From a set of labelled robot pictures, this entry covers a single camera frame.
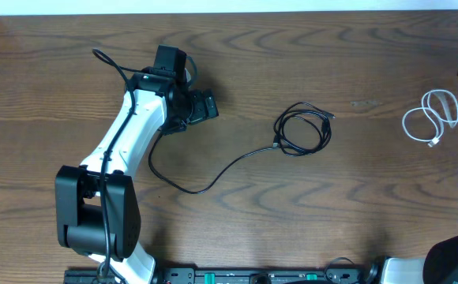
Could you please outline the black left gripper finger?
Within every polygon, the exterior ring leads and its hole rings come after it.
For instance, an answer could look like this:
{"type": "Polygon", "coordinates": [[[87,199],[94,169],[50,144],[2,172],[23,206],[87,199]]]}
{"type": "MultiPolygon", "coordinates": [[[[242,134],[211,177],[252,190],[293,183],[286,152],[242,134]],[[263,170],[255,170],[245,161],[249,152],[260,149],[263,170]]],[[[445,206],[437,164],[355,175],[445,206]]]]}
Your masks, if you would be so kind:
{"type": "Polygon", "coordinates": [[[202,92],[203,99],[202,102],[205,108],[205,117],[206,118],[215,118],[219,115],[218,108],[216,106],[216,101],[211,89],[206,89],[202,92]]]}
{"type": "Polygon", "coordinates": [[[192,103],[192,114],[189,123],[195,125],[208,119],[207,96],[201,91],[191,91],[189,93],[192,103]]]}

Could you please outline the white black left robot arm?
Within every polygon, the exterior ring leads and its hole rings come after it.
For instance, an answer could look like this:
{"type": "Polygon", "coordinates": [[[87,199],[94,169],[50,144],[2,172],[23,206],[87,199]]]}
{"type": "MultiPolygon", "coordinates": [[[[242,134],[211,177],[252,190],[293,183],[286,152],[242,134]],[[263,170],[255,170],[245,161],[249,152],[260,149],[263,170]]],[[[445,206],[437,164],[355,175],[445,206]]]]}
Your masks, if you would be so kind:
{"type": "Polygon", "coordinates": [[[141,214],[133,178],[155,132],[182,132],[218,114],[212,91],[192,89],[179,75],[135,73],[122,108],[80,166],[62,166],[54,180],[58,242],[101,267],[93,282],[150,283],[156,262],[139,244],[141,214]]]}

